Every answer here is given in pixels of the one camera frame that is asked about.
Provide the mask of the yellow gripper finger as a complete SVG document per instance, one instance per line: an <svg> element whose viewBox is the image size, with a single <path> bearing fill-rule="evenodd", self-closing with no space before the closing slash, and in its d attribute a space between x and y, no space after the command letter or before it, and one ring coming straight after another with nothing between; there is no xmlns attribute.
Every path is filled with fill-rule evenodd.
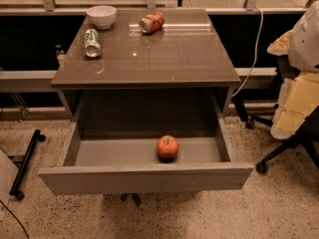
<svg viewBox="0 0 319 239"><path fill-rule="evenodd" d="M273 43L271 43L267 52L271 55L275 56L284 56L288 54L288 50L290 47L290 37L292 35L292 30L287 31L279 38L277 38Z"/></svg>

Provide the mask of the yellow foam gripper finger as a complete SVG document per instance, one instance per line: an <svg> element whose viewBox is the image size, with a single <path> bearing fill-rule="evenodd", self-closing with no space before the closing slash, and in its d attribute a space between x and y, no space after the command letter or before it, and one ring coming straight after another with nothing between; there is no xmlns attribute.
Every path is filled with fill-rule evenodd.
<svg viewBox="0 0 319 239"><path fill-rule="evenodd" d="M319 106L319 75L301 73L294 80L285 79L279 93L278 109L270 133L278 139L293 135Z"/></svg>

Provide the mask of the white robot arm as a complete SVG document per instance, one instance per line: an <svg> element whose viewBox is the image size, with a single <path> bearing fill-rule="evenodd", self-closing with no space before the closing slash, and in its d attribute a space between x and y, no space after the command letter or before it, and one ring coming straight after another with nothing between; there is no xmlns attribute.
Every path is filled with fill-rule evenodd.
<svg viewBox="0 0 319 239"><path fill-rule="evenodd" d="M270 133L278 139L295 134L319 106L319 1L268 48L271 55L288 56L288 63L300 74L284 79L278 98L278 109Z"/></svg>

